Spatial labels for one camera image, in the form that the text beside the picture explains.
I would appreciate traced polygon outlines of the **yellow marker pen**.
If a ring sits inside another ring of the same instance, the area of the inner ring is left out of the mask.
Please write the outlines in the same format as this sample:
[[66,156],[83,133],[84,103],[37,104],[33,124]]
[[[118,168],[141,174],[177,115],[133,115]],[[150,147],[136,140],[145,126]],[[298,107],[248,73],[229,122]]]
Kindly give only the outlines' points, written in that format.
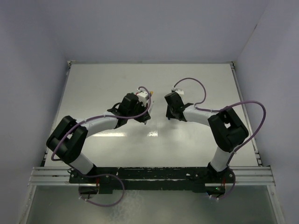
[[148,109],[149,114],[152,111],[153,105],[154,105],[154,99],[153,99],[153,96],[151,96],[151,94],[150,94],[150,104],[149,104],[149,109]]

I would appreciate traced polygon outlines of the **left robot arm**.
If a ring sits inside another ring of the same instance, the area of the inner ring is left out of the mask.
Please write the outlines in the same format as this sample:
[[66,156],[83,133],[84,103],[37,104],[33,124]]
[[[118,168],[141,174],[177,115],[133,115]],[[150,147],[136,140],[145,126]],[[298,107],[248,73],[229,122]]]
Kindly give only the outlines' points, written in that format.
[[134,119],[146,124],[151,119],[151,92],[128,93],[102,115],[83,120],[65,116],[46,141],[52,151],[53,161],[62,161],[79,172],[80,178],[91,183],[95,180],[97,167],[83,153],[85,140],[97,133],[120,128]]

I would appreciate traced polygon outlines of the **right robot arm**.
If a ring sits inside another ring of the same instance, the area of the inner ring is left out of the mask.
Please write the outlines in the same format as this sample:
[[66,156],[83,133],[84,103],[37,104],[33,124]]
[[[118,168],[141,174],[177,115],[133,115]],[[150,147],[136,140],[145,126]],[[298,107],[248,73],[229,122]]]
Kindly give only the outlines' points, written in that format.
[[208,179],[219,182],[224,178],[224,170],[228,161],[238,146],[249,136],[234,109],[229,108],[219,112],[197,110],[192,103],[184,104],[181,96],[173,91],[165,95],[167,102],[166,117],[184,122],[195,122],[210,127],[217,149],[213,159],[208,164]]

